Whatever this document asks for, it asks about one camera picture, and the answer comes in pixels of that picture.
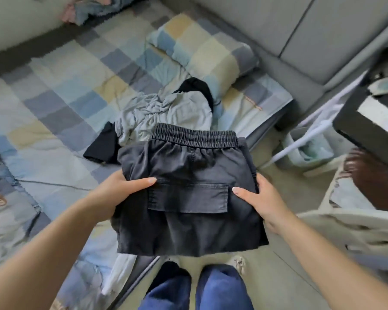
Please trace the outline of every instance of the person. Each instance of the person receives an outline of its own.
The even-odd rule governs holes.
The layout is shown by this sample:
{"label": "person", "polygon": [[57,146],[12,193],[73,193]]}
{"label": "person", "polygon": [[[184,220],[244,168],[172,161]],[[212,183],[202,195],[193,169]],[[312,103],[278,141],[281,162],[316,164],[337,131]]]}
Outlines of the person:
{"label": "person", "polygon": [[[93,227],[109,219],[116,205],[131,193],[150,187],[155,181],[126,181],[118,171],[64,211],[0,266],[0,310],[48,310]],[[259,194],[238,187],[233,188],[234,194],[251,204],[266,226],[284,238],[331,309],[388,310],[386,284],[297,218],[262,175],[258,174],[257,181]],[[238,272],[243,263],[242,258],[236,257],[231,265],[205,266],[197,287],[197,309],[253,309]],[[190,286],[188,272],[176,262],[166,261],[140,309],[188,309]]]}

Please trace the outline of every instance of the elastic waistband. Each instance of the elastic waistband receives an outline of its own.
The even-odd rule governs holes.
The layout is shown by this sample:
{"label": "elastic waistband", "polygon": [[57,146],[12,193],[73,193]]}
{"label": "elastic waistband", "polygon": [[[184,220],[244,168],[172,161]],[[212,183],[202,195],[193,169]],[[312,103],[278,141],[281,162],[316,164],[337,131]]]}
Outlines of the elastic waistband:
{"label": "elastic waistband", "polygon": [[164,123],[155,125],[151,139],[205,149],[238,147],[239,144],[236,133],[231,130],[191,130]]}

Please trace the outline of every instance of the person's left hand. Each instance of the person's left hand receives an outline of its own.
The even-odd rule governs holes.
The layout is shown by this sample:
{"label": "person's left hand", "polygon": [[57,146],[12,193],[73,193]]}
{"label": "person's left hand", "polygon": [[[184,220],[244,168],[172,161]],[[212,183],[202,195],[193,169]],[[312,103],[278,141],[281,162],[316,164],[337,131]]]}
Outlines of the person's left hand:
{"label": "person's left hand", "polygon": [[127,181],[122,170],[119,170],[112,173],[97,188],[83,198],[78,203],[78,207],[86,211],[95,221],[95,224],[106,221],[113,216],[116,206],[130,194],[148,188],[156,181],[155,177]]}

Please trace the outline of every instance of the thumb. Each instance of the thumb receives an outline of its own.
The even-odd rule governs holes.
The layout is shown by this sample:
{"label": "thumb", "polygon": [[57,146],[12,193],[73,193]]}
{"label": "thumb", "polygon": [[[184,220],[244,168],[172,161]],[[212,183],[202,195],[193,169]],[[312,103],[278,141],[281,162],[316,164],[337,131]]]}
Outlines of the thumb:
{"label": "thumb", "polygon": [[141,179],[135,179],[133,181],[124,182],[124,187],[128,195],[140,191],[142,189],[148,188],[155,184],[157,179],[155,177],[147,177]]}
{"label": "thumb", "polygon": [[236,196],[251,204],[254,208],[256,207],[255,205],[257,204],[259,197],[258,194],[240,187],[233,187],[232,191]]}

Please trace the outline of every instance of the hand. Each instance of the hand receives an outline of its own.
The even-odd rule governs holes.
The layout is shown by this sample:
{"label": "hand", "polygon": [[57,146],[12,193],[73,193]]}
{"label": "hand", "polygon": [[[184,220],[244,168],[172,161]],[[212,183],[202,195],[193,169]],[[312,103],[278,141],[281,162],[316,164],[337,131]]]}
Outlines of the hand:
{"label": "hand", "polygon": [[290,215],[294,215],[286,206],[279,192],[261,174],[257,174],[259,193],[253,193],[240,187],[233,187],[233,193],[251,204],[275,233],[278,226]]}
{"label": "hand", "polygon": [[113,216],[116,206],[130,194],[148,188],[156,181],[155,177],[127,181],[119,170],[80,200],[77,206],[89,214],[95,224],[106,221]]}

